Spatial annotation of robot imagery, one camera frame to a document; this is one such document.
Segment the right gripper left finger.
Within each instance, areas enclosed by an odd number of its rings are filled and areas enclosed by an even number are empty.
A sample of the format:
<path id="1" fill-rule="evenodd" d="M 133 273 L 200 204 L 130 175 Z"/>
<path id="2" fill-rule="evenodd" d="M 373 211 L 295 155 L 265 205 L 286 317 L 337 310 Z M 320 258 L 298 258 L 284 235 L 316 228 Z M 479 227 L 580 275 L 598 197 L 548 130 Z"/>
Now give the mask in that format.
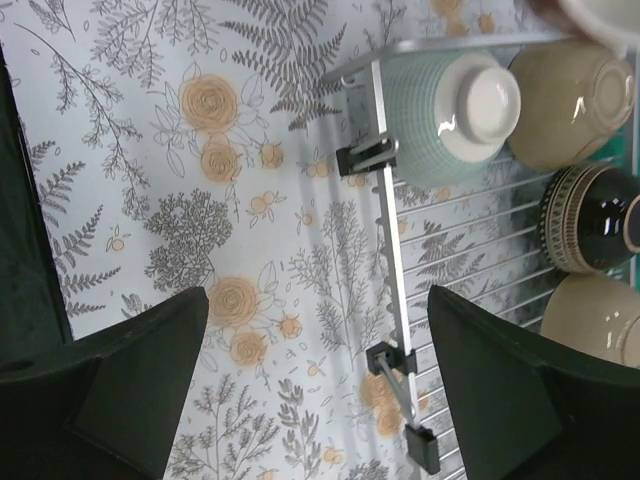
<path id="1" fill-rule="evenodd" d="M 207 322 L 192 287 L 81 345 L 93 365 L 65 426 L 147 478 L 163 476 Z"/>

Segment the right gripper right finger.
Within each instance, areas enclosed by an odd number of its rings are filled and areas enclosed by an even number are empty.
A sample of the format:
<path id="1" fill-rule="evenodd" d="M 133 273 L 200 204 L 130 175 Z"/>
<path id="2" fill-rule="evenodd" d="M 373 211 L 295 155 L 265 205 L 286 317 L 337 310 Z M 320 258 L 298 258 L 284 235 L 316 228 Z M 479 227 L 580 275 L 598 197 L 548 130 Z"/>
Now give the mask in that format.
<path id="1" fill-rule="evenodd" d="M 428 295 L 431 337 L 470 479 L 636 479 L 639 372 Z"/>

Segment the red floral bowl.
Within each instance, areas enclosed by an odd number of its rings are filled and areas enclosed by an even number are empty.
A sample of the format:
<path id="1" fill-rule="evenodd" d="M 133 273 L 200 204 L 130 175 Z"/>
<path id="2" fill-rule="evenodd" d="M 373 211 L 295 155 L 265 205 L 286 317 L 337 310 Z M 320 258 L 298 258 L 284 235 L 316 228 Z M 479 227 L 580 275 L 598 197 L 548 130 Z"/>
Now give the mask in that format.
<path id="1" fill-rule="evenodd" d="M 639 0 L 530 0 L 526 4 L 558 30 L 616 52 L 639 51 Z"/>

